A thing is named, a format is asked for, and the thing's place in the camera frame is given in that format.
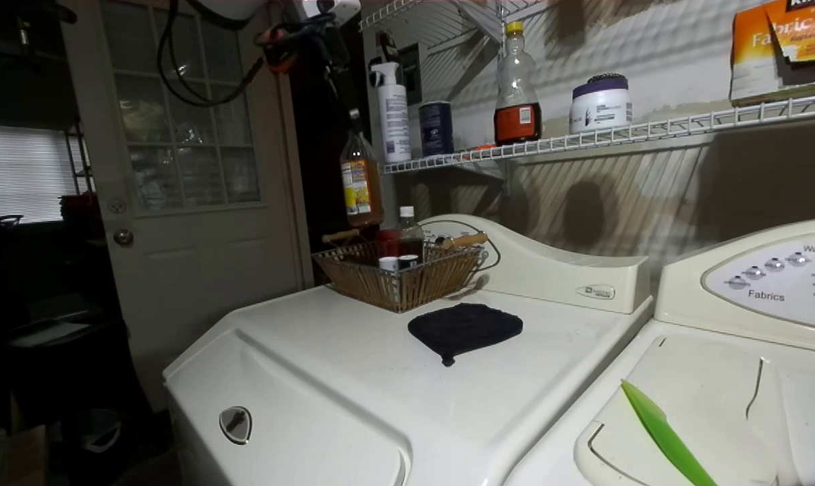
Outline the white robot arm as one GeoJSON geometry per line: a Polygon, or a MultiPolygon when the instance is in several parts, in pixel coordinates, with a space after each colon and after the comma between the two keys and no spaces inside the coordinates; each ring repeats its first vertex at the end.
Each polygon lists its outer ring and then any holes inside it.
{"type": "Polygon", "coordinates": [[[187,0],[203,15],[214,15],[226,24],[246,24],[257,14],[274,7],[289,22],[309,22],[319,15],[332,15],[336,24],[362,14],[362,0],[187,0]]]}

